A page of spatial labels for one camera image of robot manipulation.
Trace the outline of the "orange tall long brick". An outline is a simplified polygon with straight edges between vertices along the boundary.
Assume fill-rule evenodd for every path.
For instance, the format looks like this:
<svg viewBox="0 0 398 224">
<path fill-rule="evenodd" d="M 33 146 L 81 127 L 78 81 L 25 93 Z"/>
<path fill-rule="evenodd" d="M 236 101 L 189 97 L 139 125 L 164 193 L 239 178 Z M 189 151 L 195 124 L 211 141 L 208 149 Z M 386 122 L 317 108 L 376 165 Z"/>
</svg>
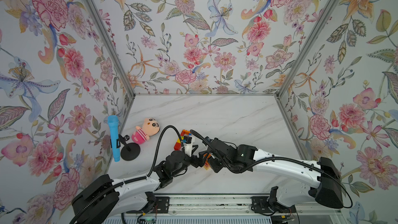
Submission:
<svg viewBox="0 0 398 224">
<path fill-rule="evenodd" d="M 187 131 L 187 130 L 182 130 L 182 132 L 185 132 L 185 135 L 190 135 L 191 134 L 190 131 Z"/>
</svg>

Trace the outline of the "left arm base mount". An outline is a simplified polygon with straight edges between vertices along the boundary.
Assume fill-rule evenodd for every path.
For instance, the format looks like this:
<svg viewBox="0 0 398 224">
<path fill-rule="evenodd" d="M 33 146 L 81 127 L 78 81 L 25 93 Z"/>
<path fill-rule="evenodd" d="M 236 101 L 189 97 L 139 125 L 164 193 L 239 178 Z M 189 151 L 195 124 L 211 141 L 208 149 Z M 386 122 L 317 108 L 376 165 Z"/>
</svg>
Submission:
<svg viewBox="0 0 398 224">
<path fill-rule="evenodd" d="M 168 214 L 170 207 L 170 197 L 160 197 L 153 192 L 146 192 L 147 203 L 140 210 L 142 213 Z"/>
</svg>

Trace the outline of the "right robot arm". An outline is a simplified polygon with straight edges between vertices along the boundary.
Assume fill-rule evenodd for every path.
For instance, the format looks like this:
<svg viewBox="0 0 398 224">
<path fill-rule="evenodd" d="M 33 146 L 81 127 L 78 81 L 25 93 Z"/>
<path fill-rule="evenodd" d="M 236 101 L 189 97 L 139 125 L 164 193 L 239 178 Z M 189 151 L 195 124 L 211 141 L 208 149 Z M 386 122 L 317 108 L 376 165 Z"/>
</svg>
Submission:
<svg viewBox="0 0 398 224">
<path fill-rule="evenodd" d="M 202 142 L 210 155 L 208 162 L 216 173 L 226 168 L 234 174 L 264 172 L 288 178 L 286 184 L 271 188 L 265 205 L 273 212 L 307 202 L 333 209 L 344 207 L 341 177 L 331 159 L 297 160 L 254 146 L 232 146 L 217 138 L 206 137 Z"/>
</svg>

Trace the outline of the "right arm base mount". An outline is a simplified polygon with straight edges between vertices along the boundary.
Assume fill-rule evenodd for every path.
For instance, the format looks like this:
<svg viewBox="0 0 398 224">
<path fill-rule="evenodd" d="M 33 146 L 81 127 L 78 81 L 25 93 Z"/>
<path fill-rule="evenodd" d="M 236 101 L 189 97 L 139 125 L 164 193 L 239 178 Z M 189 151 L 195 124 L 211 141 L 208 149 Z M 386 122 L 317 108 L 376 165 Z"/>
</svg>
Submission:
<svg viewBox="0 0 398 224">
<path fill-rule="evenodd" d="M 295 206 L 286 207 L 277 201 L 278 187 L 272 187 L 268 196 L 251 197 L 251 210 L 256 214 L 272 216 L 276 213 L 291 214 L 296 212 Z"/>
</svg>

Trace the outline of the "red square brick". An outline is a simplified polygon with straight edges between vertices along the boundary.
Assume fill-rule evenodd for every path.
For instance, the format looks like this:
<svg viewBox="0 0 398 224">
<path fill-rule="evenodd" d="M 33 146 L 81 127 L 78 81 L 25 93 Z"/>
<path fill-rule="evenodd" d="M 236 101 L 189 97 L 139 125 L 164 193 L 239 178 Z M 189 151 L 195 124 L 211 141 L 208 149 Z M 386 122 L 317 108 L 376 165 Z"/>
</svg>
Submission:
<svg viewBox="0 0 398 224">
<path fill-rule="evenodd" d="M 176 142 L 174 145 L 174 150 L 181 150 L 181 143 Z"/>
</svg>

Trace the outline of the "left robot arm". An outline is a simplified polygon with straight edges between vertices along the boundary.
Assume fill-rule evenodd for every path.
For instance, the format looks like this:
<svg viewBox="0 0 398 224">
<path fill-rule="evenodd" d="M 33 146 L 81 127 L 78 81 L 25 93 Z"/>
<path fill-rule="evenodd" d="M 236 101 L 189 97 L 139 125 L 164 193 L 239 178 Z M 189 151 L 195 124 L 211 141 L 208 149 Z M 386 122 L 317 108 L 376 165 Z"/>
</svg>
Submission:
<svg viewBox="0 0 398 224">
<path fill-rule="evenodd" d="M 173 151 L 153 168 L 152 174 L 122 179 L 102 175 L 72 200 L 75 216 L 71 224 L 101 224 L 106 218 L 128 211 L 148 213 L 153 209 L 154 192 L 165 188 L 175 177 L 184 175 L 188 167 L 203 167 L 207 152 L 197 156 Z"/>
</svg>

